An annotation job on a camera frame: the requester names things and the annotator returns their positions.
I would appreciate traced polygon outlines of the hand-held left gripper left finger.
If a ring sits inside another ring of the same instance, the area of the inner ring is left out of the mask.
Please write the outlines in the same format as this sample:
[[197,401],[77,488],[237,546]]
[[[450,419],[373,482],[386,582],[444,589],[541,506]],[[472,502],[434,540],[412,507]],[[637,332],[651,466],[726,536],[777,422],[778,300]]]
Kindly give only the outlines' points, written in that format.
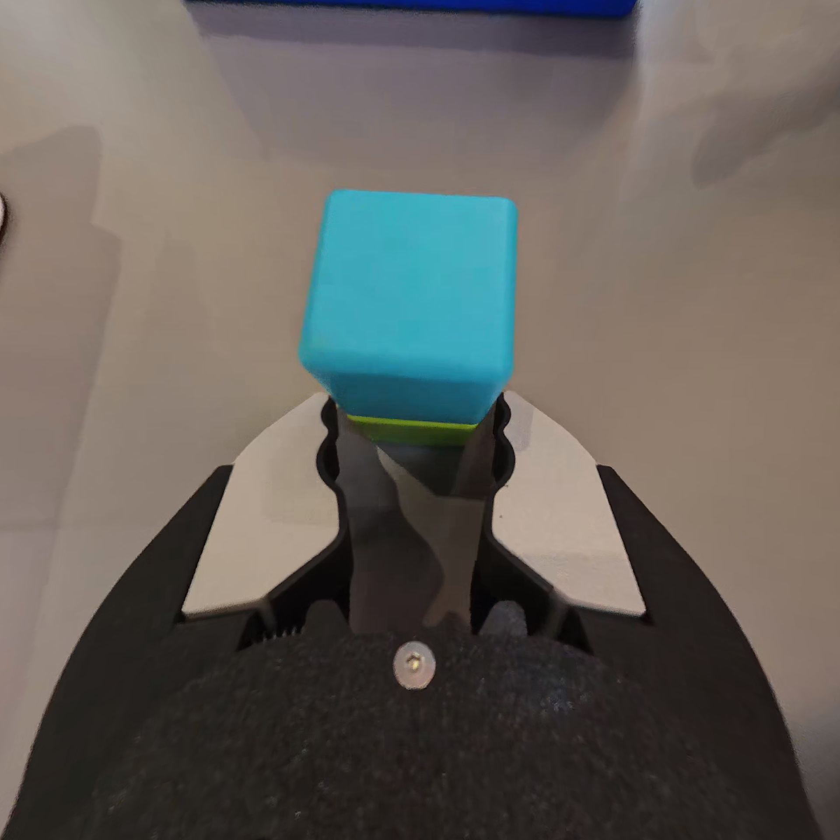
[[322,600],[348,615],[354,561],[338,435],[337,407],[319,392],[237,456],[182,604],[186,619],[303,621]]

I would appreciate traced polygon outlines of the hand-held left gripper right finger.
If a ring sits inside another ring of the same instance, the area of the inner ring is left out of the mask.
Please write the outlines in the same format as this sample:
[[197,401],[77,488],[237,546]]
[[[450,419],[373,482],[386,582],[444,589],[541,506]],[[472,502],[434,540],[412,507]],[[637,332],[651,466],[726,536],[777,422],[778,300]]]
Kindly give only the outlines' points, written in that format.
[[491,484],[472,574],[472,618],[519,604],[528,621],[584,609],[640,618],[646,605],[598,465],[564,427],[514,391],[491,425]]

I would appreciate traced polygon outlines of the green cube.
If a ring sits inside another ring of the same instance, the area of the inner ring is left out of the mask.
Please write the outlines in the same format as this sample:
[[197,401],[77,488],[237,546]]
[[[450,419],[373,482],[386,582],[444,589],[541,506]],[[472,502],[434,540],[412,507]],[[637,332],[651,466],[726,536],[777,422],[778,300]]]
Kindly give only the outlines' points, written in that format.
[[396,418],[347,415],[350,424],[376,444],[424,447],[462,447],[477,424],[407,421]]

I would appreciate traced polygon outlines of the cyan cube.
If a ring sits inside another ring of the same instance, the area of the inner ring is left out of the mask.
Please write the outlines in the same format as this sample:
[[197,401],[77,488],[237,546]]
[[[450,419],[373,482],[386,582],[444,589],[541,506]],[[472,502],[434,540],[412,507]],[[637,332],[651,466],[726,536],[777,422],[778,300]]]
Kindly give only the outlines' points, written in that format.
[[513,372],[518,221],[501,196],[332,192],[302,366],[354,418],[480,424]]

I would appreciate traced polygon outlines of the blue plastic bin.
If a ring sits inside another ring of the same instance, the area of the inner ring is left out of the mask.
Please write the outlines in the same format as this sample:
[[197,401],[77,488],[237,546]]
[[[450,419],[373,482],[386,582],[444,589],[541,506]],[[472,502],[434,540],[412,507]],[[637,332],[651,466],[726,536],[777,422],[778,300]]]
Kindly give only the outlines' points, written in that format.
[[227,4],[336,7],[455,14],[503,14],[524,16],[622,19],[638,1],[227,1]]

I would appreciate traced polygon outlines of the grey desk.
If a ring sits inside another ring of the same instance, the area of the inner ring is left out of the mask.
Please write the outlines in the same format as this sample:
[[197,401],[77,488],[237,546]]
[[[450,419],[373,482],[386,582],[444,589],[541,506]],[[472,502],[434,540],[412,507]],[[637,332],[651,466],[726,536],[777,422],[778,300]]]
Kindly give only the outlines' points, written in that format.
[[519,209],[513,388],[729,602],[838,785],[838,3],[2,2],[2,813],[97,599],[298,362],[339,188]]

